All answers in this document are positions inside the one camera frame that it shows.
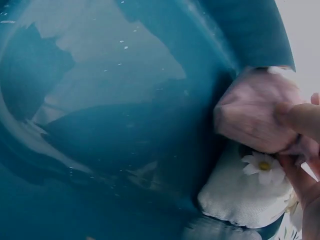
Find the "white daisy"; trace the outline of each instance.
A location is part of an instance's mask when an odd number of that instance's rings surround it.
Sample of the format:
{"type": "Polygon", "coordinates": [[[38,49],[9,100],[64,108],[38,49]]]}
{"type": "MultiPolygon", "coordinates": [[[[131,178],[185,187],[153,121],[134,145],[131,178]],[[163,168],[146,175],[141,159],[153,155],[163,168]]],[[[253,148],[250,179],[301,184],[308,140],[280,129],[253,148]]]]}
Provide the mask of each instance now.
{"type": "Polygon", "coordinates": [[[246,175],[259,174],[259,182],[262,185],[272,182],[277,186],[285,179],[285,172],[280,163],[267,154],[253,151],[252,155],[244,156],[242,162],[248,163],[243,172],[246,175]]]}

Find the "yellow flower center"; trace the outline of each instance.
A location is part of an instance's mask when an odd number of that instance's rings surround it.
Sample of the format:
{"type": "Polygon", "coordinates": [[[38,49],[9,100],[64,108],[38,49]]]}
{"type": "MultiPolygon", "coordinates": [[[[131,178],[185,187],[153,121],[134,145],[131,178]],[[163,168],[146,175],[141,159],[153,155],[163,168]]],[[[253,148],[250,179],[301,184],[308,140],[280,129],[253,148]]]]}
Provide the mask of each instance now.
{"type": "Polygon", "coordinates": [[[262,171],[268,171],[268,170],[270,170],[271,166],[266,161],[262,161],[262,162],[259,163],[259,168],[262,171]]]}

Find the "teal fabric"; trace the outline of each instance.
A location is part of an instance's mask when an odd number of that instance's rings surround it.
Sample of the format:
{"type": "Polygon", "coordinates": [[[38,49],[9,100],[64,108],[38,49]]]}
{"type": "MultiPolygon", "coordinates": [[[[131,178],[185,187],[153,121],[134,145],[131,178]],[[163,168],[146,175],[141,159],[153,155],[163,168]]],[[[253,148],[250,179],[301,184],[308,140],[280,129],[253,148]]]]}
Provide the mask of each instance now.
{"type": "Polygon", "coordinates": [[[0,8],[0,238],[228,239],[196,201],[225,145],[212,109],[244,66],[294,67],[275,3],[0,8]]]}

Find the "white petal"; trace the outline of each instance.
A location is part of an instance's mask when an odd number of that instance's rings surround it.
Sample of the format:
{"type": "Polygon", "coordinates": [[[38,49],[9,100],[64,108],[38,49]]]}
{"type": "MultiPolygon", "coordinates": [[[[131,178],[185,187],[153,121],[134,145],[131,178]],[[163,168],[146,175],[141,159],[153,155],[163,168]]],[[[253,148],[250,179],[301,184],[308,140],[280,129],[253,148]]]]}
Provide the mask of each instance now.
{"type": "Polygon", "coordinates": [[[271,164],[272,169],[282,169],[282,166],[280,165],[279,161],[274,159],[271,164]]]}
{"type": "Polygon", "coordinates": [[[262,185],[268,185],[271,183],[272,173],[271,171],[261,171],[259,172],[259,183],[262,185]]]}
{"type": "Polygon", "coordinates": [[[258,163],[265,161],[265,155],[260,152],[253,151],[252,155],[254,156],[255,161],[258,163]]]}
{"type": "Polygon", "coordinates": [[[256,159],[252,155],[247,155],[247,156],[244,156],[241,159],[241,161],[244,162],[244,163],[247,163],[247,164],[253,164],[256,161],[256,159]]]}
{"type": "Polygon", "coordinates": [[[285,172],[282,168],[276,168],[271,170],[272,182],[274,185],[279,186],[285,179],[285,172]]]}
{"type": "Polygon", "coordinates": [[[252,174],[256,174],[259,173],[260,170],[258,168],[256,168],[254,165],[252,164],[248,164],[244,169],[243,169],[244,174],[246,175],[252,175],[252,174]]]}
{"type": "Polygon", "coordinates": [[[275,160],[272,156],[265,154],[264,155],[264,161],[266,161],[268,164],[270,164],[272,166],[272,164],[274,162],[277,162],[277,160],[275,160]]]}

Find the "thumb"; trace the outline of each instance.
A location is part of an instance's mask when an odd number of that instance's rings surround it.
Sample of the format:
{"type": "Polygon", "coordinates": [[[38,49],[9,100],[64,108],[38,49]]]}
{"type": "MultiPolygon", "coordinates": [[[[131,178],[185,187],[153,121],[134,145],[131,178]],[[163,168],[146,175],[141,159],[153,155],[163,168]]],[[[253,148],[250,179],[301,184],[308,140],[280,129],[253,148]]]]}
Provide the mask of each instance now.
{"type": "Polygon", "coordinates": [[[311,103],[290,105],[282,102],[275,107],[277,119],[295,132],[320,143],[320,106],[311,103]]]}

